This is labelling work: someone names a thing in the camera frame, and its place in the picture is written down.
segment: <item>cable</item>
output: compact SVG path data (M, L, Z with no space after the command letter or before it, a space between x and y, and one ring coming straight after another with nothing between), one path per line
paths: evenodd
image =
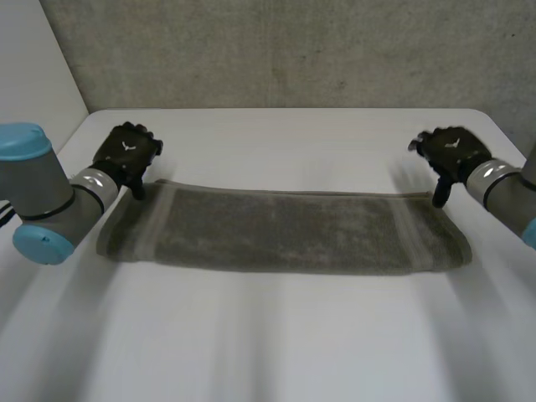
M7 203L0 208L0 214L4 211L7 211L7 213L2 218L0 218L0 228L7 224L11 220L11 218L15 216L15 210L10 203Z

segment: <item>gray wall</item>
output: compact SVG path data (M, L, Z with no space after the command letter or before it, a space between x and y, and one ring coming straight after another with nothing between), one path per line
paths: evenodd
M534 0L41 0L90 111L470 107L536 140Z

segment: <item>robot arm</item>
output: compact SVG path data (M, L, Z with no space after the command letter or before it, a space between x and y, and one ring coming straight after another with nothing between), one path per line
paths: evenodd
M13 244L39 264L60 264L112 205L121 186L143 198L142 175L161 153L161 141L144 126L127 122L114 127L93 164L69 181L39 126L0 125L0 199L8 200L23 221Z
M440 175L433 204L445 205L454 183L467 192L514 234L536 249L536 147L523 169L492 157L462 127L422 132L409 149L417 151Z

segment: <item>white table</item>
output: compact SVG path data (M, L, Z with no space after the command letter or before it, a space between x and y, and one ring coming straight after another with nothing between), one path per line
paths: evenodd
M431 190L406 151L463 125L524 158L472 110L124 110L89 116L59 155L75 174L114 125L164 141L148 181L220 188ZM533 401L536 252L460 185L447 213L475 261L403 277L241 274L120 264L100 224L63 265L37 267L0 232L0 400Z

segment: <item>towel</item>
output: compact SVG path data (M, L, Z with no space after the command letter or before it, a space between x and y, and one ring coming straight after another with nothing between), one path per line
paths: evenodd
M469 263L465 236L428 193L296 193L158 180L130 192L97 240L118 261L219 271L405 275Z

